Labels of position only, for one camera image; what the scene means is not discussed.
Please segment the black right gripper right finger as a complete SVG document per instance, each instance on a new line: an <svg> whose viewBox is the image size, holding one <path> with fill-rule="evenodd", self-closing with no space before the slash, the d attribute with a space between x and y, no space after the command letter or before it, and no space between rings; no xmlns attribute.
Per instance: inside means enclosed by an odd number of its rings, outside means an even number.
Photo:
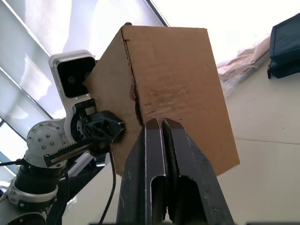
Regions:
<svg viewBox="0 0 300 225"><path fill-rule="evenodd" d="M214 169L186 129L163 120L168 166L168 213L175 225L233 225Z"/></svg>

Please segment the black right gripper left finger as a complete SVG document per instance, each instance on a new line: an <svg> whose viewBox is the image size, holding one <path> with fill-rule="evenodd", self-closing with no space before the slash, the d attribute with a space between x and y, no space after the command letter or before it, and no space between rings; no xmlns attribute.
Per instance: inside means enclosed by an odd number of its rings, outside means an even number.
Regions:
<svg viewBox="0 0 300 225"><path fill-rule="evenodd" d="M123 170L117 224L159 225L166 214L166 167L161 126L151 119L143 126Z"/></svg>

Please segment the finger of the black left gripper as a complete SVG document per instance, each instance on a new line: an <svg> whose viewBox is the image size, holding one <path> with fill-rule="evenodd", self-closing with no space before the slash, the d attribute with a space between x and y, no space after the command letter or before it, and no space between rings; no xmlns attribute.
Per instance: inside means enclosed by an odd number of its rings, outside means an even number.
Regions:
<svg viewBox="0 0 300 225"><path fill-rule="evenodd" d="M82 116L82 129L89 139L101 143L118 142L125 133L125 122L110 111Z"/></svg>

